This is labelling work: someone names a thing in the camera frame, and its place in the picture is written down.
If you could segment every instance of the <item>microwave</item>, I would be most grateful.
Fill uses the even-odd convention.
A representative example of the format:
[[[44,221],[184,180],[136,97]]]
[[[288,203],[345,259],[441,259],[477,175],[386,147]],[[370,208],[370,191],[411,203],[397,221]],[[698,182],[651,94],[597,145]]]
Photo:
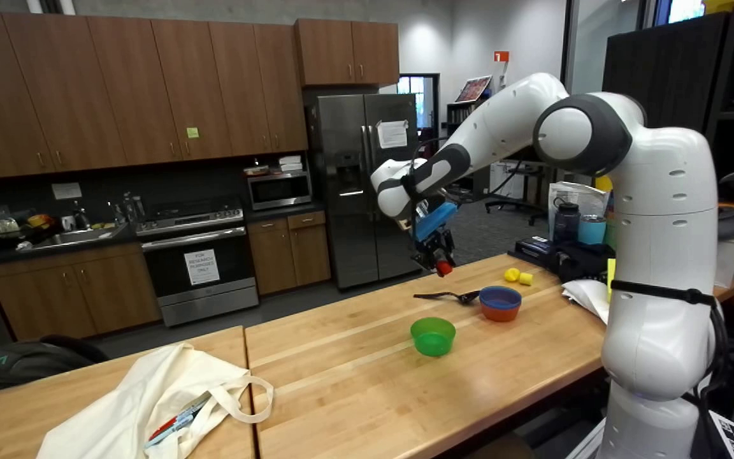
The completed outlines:
[[[249,208],[281,208],[313,202],[311,172],[305,170],[274,170],[267,175],[247,177]]]

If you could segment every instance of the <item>oven door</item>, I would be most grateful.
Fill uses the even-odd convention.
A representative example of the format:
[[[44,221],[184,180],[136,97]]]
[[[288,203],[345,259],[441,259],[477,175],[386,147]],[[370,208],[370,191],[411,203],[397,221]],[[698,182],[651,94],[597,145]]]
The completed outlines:
[[[257,306],[246,226],[140,245],[165,326]]]

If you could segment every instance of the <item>yellow object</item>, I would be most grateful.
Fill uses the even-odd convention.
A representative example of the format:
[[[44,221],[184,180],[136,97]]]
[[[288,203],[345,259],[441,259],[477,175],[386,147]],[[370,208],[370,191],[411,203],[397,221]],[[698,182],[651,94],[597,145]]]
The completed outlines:
[[[532,279],[536,279],[532,272],[520,272],[520,277],[517,277],[520,284],[530,284]]]
[[[607,302],[613,302],[613,279],[616,277],[616,256],[607,259],[607,272],[604,272],[604,290],[607,290]]]
[[[734,0],[703,0],[703,13],[717,14],[717,13],[732,13]]]
[[[200,126],[197,125],[186,125],[186,137],[200,137]]]
[[[613,191],[614,188],[614,180],[613,180],[613,175],[610,172],[604,172],[604,175],[597,175],[593,177],[593,188],[599,188],[599,191]]]
[[[508,269],[502,272],[502,279],[517,282],[517,279],[520,279],[520,269],[517,269],[517,268],[508,268]]]

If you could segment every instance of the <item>white plastic bag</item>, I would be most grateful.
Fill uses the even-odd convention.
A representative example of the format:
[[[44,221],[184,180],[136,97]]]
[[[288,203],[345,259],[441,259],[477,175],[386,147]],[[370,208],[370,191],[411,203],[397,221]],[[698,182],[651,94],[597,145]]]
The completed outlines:
[[[262,385],[265,390],[265,403],[257,403],[256,416],[239,411],[247,385]],[[165,420],[197,399],[205,403],[189,425],[149,445]],[[226,416],[242,423],[261,423],[270,416],[270,404],[274,388],[246,367],[234,367],[189,344],[170,344],[140,356],[113,393],[49,430],[38,455],[189,455]]]

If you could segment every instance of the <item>kitchen backsplash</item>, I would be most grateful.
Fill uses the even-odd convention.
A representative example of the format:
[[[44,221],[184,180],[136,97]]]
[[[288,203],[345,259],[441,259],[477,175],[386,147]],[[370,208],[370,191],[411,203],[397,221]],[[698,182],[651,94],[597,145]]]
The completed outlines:
[[[242,167],[256,158],[224,158],[200,163],[138,165],[118,170],[88,170],[58,175],[0,177],[0,205],[14,212],[71,212],[71,202],[56,202],[52,182],[82,182],[82,205],[89,221],[113,219],[108,202],[119,202],[126,191],[140,193],[144,203],[229,202],[247,205]]]

